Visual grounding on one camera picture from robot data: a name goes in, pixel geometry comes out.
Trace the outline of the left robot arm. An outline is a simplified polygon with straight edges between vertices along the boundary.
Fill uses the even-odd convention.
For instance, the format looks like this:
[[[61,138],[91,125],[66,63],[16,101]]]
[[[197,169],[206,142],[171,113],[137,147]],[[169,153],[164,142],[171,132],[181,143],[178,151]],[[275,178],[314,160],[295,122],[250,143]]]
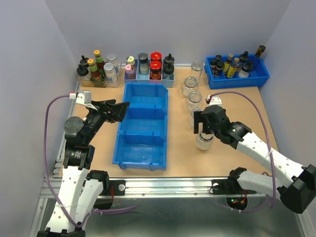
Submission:
[[[91,170],[95,148],[90,144],[105,122],[122,122],[129,102],[117,103],[115,99],[93,101],[83,95],[69,96],[76,104],[88,109],[85,118],[70,117],[64,123],[65,158],[59,192],[47,183],[56,204],[39,237],[83,237],[85,224],[99,195],[110,188],[106,171]]]

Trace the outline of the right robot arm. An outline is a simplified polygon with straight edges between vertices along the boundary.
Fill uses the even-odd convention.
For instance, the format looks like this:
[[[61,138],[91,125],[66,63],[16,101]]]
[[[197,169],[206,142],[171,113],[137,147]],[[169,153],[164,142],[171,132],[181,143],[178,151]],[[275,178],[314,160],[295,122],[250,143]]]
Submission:
[[[292,212],[302,214],[316,197],[316,167],[303,166],[269,147],[249,127],[231,122],[218,105],[194,112],[194,133],[212,134],[222,143],[257,161],[271,175],[253,173],[246,168],[232,170],[227,179],[216,180],[215,195],[254,191],[280,200]]]

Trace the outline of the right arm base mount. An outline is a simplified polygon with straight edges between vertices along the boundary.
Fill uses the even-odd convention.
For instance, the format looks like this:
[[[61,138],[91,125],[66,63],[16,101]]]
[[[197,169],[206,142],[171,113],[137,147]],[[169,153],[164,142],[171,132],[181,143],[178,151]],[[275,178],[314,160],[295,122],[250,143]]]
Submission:
[[[226,179],[213,179],[208,192],[212,195],[226,195],[226,205],[228,209],[237,212],[247,213],[248,205],[247,195],[257,192],[250,189],[243,189],[237,182],[241,174],[246,172],[246,168],[238,167],[232,170]]]

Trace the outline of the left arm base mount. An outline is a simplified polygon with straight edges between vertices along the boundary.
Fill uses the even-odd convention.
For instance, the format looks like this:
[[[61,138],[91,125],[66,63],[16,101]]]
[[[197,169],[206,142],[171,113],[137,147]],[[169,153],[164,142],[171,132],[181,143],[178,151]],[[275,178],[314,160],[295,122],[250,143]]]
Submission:
[[[114,203],[115,196],[124,196],[125,195],[125,186],[126,181],[123,179],[110,180],[109,174],[107,171],[101,170],[92,170],[87,175],[87,180],[97,180],[99,183],[102,183],[103,190],[100,193],[100,196],[110,196],[111,200],[108,198],[97,199],[93,205],[94,209],[110,209]]]

